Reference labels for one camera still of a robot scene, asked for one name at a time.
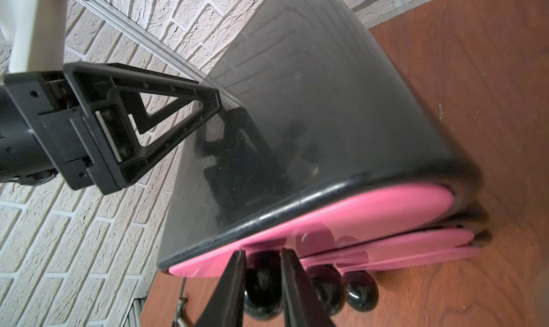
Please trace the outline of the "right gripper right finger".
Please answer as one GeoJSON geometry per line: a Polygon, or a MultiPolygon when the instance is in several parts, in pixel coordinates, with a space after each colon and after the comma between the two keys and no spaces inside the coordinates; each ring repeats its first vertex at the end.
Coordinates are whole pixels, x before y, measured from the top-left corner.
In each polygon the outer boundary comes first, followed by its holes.
{"type": "Polygon", "coordinates": [[[296,252],[284,248],[280,255],[285,326],[334,327],[296,252]]]}

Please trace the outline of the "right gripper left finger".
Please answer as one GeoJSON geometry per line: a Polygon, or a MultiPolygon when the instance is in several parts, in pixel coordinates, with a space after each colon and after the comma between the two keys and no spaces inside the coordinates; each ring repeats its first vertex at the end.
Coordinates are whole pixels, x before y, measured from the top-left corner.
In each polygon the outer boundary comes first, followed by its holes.
{"type": "Polygon", "coordinates": [[[243,326],[245,251],[235,251],[195,327],[243,326]]]}

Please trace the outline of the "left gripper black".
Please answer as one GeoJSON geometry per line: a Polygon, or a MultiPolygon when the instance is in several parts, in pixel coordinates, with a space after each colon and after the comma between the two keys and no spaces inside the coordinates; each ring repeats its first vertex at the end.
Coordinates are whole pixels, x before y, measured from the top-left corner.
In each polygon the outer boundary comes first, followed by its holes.
{"type": "Polygon", "coordinates": [[[61,175],[109,195],[134,185],[221,108],[219,90],[123,64],[74,62],[7,74],[1,84],[1,182],[61,175]],[[188,105],[196,110],[148,145],[138,139],[188,105]]]}

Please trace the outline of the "black drawer cabinet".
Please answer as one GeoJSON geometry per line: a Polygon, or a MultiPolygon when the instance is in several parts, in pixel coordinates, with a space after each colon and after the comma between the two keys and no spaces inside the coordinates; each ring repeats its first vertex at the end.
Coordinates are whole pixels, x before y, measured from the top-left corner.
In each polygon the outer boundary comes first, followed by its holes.
{"type": "Polygon", "coordinates": [[[398,235],[464,228],[481,249],[483,226],[458,218],[479,191],[480,168],[342,0],[265,0],[207,79],[244,107],[222,99],[185,139],[170,203],[214,181],[349,193],[441,183],[457,193],[456,209],[398,235]]]}

